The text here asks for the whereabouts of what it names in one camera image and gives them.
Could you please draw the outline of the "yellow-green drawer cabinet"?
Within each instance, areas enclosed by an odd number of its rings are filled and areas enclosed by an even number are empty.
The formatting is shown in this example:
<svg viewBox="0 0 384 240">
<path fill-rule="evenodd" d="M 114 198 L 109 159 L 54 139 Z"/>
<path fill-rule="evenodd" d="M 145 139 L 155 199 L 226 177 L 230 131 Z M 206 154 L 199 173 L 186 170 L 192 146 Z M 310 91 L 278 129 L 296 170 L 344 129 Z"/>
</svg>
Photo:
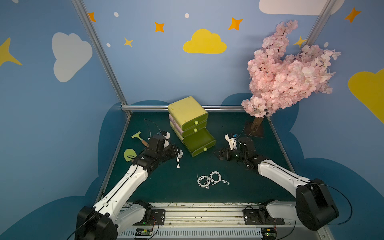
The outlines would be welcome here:
<svg viewBox="0 0 384 240">
<path fill-rule="evenodd" d="M 168 105 L 171 128 L 192 157 L 215 146 L 217 140 L 207 130 L 208 112 L 193 98 Z"/>
</svg>

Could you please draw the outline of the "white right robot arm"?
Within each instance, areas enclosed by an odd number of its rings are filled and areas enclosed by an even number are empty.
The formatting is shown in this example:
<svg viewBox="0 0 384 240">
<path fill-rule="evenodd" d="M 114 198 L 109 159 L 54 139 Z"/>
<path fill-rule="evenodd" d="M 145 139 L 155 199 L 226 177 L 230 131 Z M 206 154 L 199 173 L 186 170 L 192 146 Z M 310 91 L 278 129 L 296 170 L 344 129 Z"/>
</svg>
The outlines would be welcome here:
<svg viewBox="0 0 384 240">
<path fill-rule="evenodd" d="M 299 176 L 259 155 L 249 138 L 227 138 L 227 141 L 229 147 L 214 152 L 219 160 L 242 162 L 248 169 L 270 179 L 295 198 L 293 202 L 268 200 L 260 204 L 259 215 L 262 220 L 289 219 L 302 223 L 311 231 L 317 231 L 339 217 L 336 203 L 323 181 Z"/>
</svg>

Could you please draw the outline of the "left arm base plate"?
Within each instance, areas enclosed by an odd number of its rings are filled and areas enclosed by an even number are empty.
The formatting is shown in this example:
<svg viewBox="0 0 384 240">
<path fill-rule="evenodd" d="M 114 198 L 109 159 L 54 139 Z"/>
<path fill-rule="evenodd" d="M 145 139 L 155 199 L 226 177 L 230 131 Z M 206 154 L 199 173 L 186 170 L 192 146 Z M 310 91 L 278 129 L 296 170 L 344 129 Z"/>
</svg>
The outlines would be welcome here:
<svg viewBox="0 0 384 240">
<path fill-rule="evenodd" d="M 166 210 L 146 210 L 144 218 L 135 223 L 134 226 L 150 226 L 150 225 L 160 225 L 165 224 Z"/>
</svg>

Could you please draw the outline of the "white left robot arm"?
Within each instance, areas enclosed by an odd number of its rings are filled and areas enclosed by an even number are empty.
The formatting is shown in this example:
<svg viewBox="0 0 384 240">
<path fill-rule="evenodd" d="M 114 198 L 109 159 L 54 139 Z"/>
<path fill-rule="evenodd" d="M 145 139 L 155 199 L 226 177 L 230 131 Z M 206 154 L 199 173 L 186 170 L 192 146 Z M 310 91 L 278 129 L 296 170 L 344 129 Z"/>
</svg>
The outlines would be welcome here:
<svg viewBox="0 0 384 240">
<path fill-rule="evenodd" d="M 151 205 L 142 201 L 132 203 L 122 211 L 135 190 L 157 169 L 159 163 L 183 157 L 183 151 L 174 144 L 153 151 L 147 147 L 132 160 L 122 179 L 92 207 L 83 207 L 77 216 L 75 240 L 116 240 L 118 235 L 139 222 L 147 222 Z"/>
</svg>

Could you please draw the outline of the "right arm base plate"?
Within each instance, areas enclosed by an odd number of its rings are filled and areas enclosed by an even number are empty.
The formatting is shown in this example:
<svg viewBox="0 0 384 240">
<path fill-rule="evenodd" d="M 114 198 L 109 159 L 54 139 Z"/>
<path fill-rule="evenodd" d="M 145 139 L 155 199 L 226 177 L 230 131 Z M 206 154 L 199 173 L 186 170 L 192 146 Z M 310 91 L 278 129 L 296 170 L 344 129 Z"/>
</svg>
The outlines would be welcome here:
<svg viewBox="0 0 384 240">
<path fill-rule="evenodd" d="M 243 210 L 246 225 L 285 225 L 283 219 L 274 219 L 266 211 L 246 208 Z"/>
</svg>

